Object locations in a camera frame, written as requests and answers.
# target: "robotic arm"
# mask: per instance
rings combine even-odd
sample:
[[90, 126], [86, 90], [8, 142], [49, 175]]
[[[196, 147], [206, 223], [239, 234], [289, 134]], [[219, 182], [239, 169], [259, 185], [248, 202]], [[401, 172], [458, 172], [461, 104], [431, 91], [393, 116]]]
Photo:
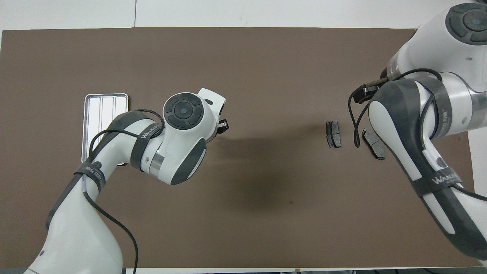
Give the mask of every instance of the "robotic arm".
[[487, 267], [487, 198], [464, 189], [430, 141], [487, 126], [487, 5], [460, 4], [419, 27], [386, 73], [355, 102], [372, 98], [372, 127], [441, 231]]
[[201, 89], [169, 98], [163, 124], [139, 111], [117, 116], [50, 211], [46, 241], [25, 274], [122, 273], [120, 247], [89, 201], [120, 162], [170, 185], [189, 179], [206, 143], [228, 128], [219, 122], [224, 104], [222, 96]]

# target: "brown surface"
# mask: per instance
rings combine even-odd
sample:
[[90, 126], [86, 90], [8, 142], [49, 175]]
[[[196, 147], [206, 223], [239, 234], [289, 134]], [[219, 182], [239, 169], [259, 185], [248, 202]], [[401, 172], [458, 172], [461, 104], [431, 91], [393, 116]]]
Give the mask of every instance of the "brown surface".
[[[208, 144], [195, 176], [169, 186], [118, 167], [98, 198], [137, 238], [140, 267], [478, 265], [441, 234], [389, 151], [381, 162], [353, 146], [348, 95], [411, 33], [4, 31], [0, 268], [27, 267], [44, 243], [47, 213], [80, 164], [86, 94], [125, 92], [132, 109], [160, 111], [172, 94], [201, 87], [226, 97], [230, 130]], [[327, 120], [339, 121], [340, 149], [326, 144]], [[436, 144], [472, 182], [467, 135]], [[131, 267], [129, 238], [107, 223]]]

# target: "black cable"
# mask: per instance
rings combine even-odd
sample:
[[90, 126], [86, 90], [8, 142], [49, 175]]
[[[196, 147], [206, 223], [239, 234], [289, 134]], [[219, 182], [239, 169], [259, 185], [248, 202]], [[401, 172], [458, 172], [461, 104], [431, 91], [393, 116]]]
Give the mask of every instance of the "black cable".
[[[137, 110], [134, 110], [134, 111], [149, 112], [149, 113], [152, 113], [152, 114], [156, 115], [161, 120], [161, 124], [162, 124], [161, 129], [159, 129], [154, 135], [152, 135], [150, 137], [151, 139], [152, 138], [156, 138], [157, 136], [159, 136], [162, 133], [162, 131], [164, 129], [164, 119], [157, 112], [155, 112], [153, 110], [150, 110], [150, 109], [137, 109]], [[102, 130], [102, 131], [100, 131], [99, 133], [97, 133], [93, 137], [93, 139], [92, 139], [92, 141], [90, 143], [90, 148], [88, 150], [88, 157], [91, 157], [91, 155], [93, 154], [93, 146], [94, 146], [94, 143], [95, 143], [96, 139], [98, 139], [98, 137], [100, 137], [101, 135], [103, 135], [105, 133], [111, 133], [111, 132], [125, 133], [125, 134], [128, 134], [128, 135], [130, 135], [132, 137], [135, 137], [135, 138], [138, 137], [137, 134], [132, 133], [130, 131], [126, 131], [126, 130], [119, 130], [119, 129], [106, 129], [106, 130]]]
[[84, 191], [83, 195], [85, 196], [86, 200], [93, 206], [98, 212], [102, 213], [103, 216], [108, 218], [110, 221], [114, 222], [116, 225], [118, 225], [120, 228], [122, 228], [130, 237], [132, 240], [133, 246], [135, 248], [135, 263], [133, 264], [133, 274], [137, 271], [137, 263], [139, 261], [139, 248], [137, 247], [137, 242], [135, 241], [135, 238], [133, 237], [132, 233], [130, 233], [130, 230], [125, 227], [121, 222], [119, 222], [117, 219], [115, 219], [113, 216], [108, 214], [106, 211], [104, 211], [101, 207], [99, 207], [88, 195], [88, 192]]
[[[398, 79], [401, 79], [403, 78], [404, 76], [406, 75], [409, 75], [409, 74], [412, 74], [412, 73], [415, 73], [415, 72], [428, 72], [428, 73], [431, 73], [433, 75], [435, 75], [435, 77], [440, 80], [440, 81], [443, 81], [441, 75], [439, 74], [439, 72], [435, 71], [435, 70], [432, 70], [432, 69], [428, 69], [428, 68], [418, 68], [418, 69], [412, 69], [412, 70], [409, 70], [409, 71], [406, 71], [405, 73], [389, 80], [389, 81], [395, 81], [395, 80], [398, 80]], [[436, 100], [434, 98], [434, 94], [431, 90], [429, 90], [426, 86], [422, 85], [426, 91], [428, 91], [428, 93], [432, 96], [432, 102], [429, 103], [429, 105], [431, 103], [434, 103], [434, 109], [435, 109], [435, 120], [438, 121], [438, 113], [437, 113], [437, 106], [436, 106]], [[370, 105], [370, 102], [364, 107], [364, 109], [362, 110], [362, 112], [360, 113], [360, 116], [358, 117], [357, 121], [355, 121], [355, 118], [354, 118], [354, 114], [352, 112], [352, 98], [354, 97], [355, 94], [357, 94], [358, 92], [362, 91], [364, 88], [366, 88], [367, 85], [366, 84], [363, 84], [361, 86], [359, 86], [356, 90], [354, 90], [352, 92], [352, 94], [350, 94], [350, 96], [348, 97], [348, 112], [350, 113], [350, 118], [352, 119], [352, 124], [354, 125], [354, 145], [355, 147], [360, 147], [360, 134], [358, 133], [358, 125], [360, 124], [360, 121], [362, 120], [362, 117], [363, 115], [365, 114], [365, 112], [367, 111], [367, 109], [369, 108], [369, 105]], [[425, 107], [423, 109], [423, 112], [424, 114], [426, 114], [426, 111], [428, 109], [428, 107]], [[432, 136], [434, 136], [434, 134], [436, 133], [436, 130], [438, 129], [438, 124], [436, 123], [435, 125], [435, 129], [433, 131], [433, 134]]]
[[428, 111], [428, 109], [430, 108], [430, 105], [431, 103], [433, 103], [433, 97], [429, 97], [428, 98], [428, 101], [426, 101], [425, 103], [425, 107], [423, 108], [423, 110], [421, 111], [421, 115], [419, 117], [419, 134], [421, 135], [419, 137], [419, 142], [421, 143], [421, 148], [423, 150], [426, 149], [425, 147], [425, 142], [423, 140], [423, 126], [424, 126], [424, 120], [425, 120], [425, 117], [426, 117], [426, 112]]
[[360, 124], [360, 121], [362, 120], [362, 117], [365, 113], [365, 111], [369, 108], [370, 102], [367, 103], [367, 105], [364, 107], [360, 115], [358, 116], [357, 121], [355, 121], [354, 113], [352, 112], [352, 98], [357, 92], [360, 92], [365, 88], [365, 85], [361, 85], [359, 88], [357, 88], [355, 91], [350, 94], [348, 97], [348, 112], [350, 113], [350, 118], [352, 119], [352, 124], [354, 125], [354, 144], [355, 147], [360, 147], [360, 134], [358, 133], [358, 125]]
[[90, 143], [90, 148], [88, 150], [88, 158], [91, 158], [92, 154], [93, 154], [93, 146], [94, 146], [94, 142], [96, 141], [96, 139], [98, 137], [100, 137], [101, 135], [105, 134], [105, 133], [111, 133], [111, 132], [118, 132], [118, 133], [125, 133], [125, 134], [128, 134], [132, 137], [135, 137], [137, 138], [138, 135], [135, 134], [135, 133], [132, 133], [130, 131], [126, 131], [126, 130], [119, 130], [119, 129], [106, 129], [106, 130], [102, 130], [100, 132], [98, 132], [92, 139], [91, 143]]
[[[161, 120], [161, 124], [162, 124], [162, 127], [161, 129], [156, 132], [154, 135], [152, 135], [150, 138], [155, 138], [157, 136], [159, 136], [162, 131], [163, 131], [163, 128], [164, 128], [164, 119], [155, 111], [152, 111], [152, 110], [149, 110], [149, 109], [138, 109], [136, 111], [140, 111], [140, 112], [149, 112], [149, 113], [152, 113], [154, 115], [156, 115], [160, 120]], [[132, 133], [130, 131], [126, 131], [126, 130], [118, 130], [118, 129], [106, 129], [106, 130], [102, 130], [100, 131], [99, 133], [97, 133], [91, 143], [90, 143], [90, 148], [88, 150], [88, 159], [91, 159], [92, 157], [92, 154], [93, 154], [93, 146], [94, 146], [94, 143], [96, 141], [96, 139], [98, 139], [100, 136], [102, 136], [103, 134], [105, 133], [113, 133], [113, 132], [117, 132], [117, 133], [124, 133], [124, 134], [127, 134], [127, 135], [130, 135], [132, 137], [135, 137], [137, 138], [138, 135], [135, 134], [135, 133]], [[133, 243], [133, 247], [135, 249], [135, 262], [134, 262], [134, 266], [133, 266], [133, 274], [135, 274], [135, 272], [137, 271], [137, 263], [139, 261], [139, 248], [137, 247], [137, 242], [135, 241], [135, 238], [134, 236], [132, 235], [132, 233], [128, 230], [127, 227], [125, 227], [121, 222], [119, 222], [117, 219], [115, 219], [113, 216], [111, 216], [110, 214], [108, 214], [106, 211], [104, 211], [101, 207], [99, 207], [92, 199], [91, 197], [88, 195], [88, 192], [84, 191], [83, 192], [83, 195], [85, 196], [86, 200], [91, 204], [91, 206], [93, 206], [98, 212], [102, 213], [103, 216], [105, 216], [106, 218], [108, 218], [110, 221], [114, 222], [116, 225], [118, 225], [120, 228], [122, 228], [130, 237], [130, 239], [132, 240], [132, 243]]]
[[463, 187], [461, 187], [461, 186], [459, 186], [457, 184], [452, 185], [452, 187], [455, 188], [456, 190], [462, 192], [463, 194], [466, 194], [466, 195], [468, 195], [470, 197], [473, 197], [473, 198], [476, 198], [476, 199], [479, 199], [479, 200], [482, 200], [482, 201], [486, 201], [487, 202], [487, 197], [485, 197], [485, 196], [482, 196], [480, 194], [477, 194], [475, 192], [472, 192], [472, 191], [470, 191], [468, 189], [465, 189], [465, 188], [463, 188]]
[[154, 133], [154, 135], [152, 135], [150, 137], [151, 139], [156, 138], [157, 136], [159, 136], [162, 133], [162, 130], [164, 129], [164, 119], [162, 119], [162, 117], [157, 112], [150, 110], [150, 109], [136, 109], [135, 111], [152, 113], [152, 114], [156, 115], [159, 118], [159, 120], [161, 120], [161, 124], [162, 124], [161, 129], [158, 130], [156, 133]]
[[399, 80], [399, 79], [403, 78], [404, 76], [409, 75], [411, 73], [415, 73], [415, 72], [428, 72], [428, 73], [431, 73], [431, 74], [435, 75], [438, 80], [440, 80], [440, 81], [443, 82], [443, 79], [441, 78], [441, 75], [440, 75], [439, 72], [437, 72], [435, 70], [432, 70], [432, 69], [427, 69], [427, 68], [411, 69], [411, 70], [406, 71], [405, 73], [403, 73], [403, 74], [401, 74], [401, 75], [399, 75], [399, 76], [397, 76], [397, 77], [395, 77], [395, 78], [393, 78], [393, 79], [391, 79], [389, 81]]

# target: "black strap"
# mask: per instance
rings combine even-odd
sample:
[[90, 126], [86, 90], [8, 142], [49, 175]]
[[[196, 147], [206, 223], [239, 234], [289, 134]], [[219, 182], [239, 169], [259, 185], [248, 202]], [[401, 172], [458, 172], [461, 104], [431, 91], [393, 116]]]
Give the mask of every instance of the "black strap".
[[106, 183], [105, 175], [100, 170], [101, 163], [100, 162], [84, 162], [82, 163], [78, 169], [74, 172], [74, 174], [84, 174], [88, 176], [91, 180], [93, 180], [98, 187], [98, 192], [100, 192]]
[[159, 123], [150, 124], [144, 131], [137, 137], [135, 144], [132, 148], [132, 154], [130, 155], [130, 165], [134, 168], [140, 168], [140, 161], [142, 160], [142, 155], [146, 150], [147, 144], [149, 144], [150, 138], [159, 130], [162, 129], [162, 125]]
[[462, 179], [450, 167], [439, 170], [411, 183], [418, 197], [433, 193], [454, 184], [461, 183]]
[[437, 107], [436, 117], [438, 119], [437, 128], [435, 129], [435, 132], [433, 132], [432, 139], [440, 139], [448, 133], [452, 123], [453, 112], [447, 89], [441, 81], [431, 77], [419, 77], [414, 80], [420, 82], [432, 92]]

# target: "circular control pad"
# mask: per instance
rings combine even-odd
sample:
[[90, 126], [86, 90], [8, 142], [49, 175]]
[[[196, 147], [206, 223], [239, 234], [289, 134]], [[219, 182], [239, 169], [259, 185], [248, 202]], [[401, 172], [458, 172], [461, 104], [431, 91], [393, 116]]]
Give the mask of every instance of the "circular control pad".
[[452, 7], [445, 25], [455, 39], [469, 45], [487, 45], [487, 5], [465, 3]]
[[201, 99], [192, 93], [176, 94], [164, 106], [164, 118], [174, 128], [186, 130], [197, 126], [203, 118]]

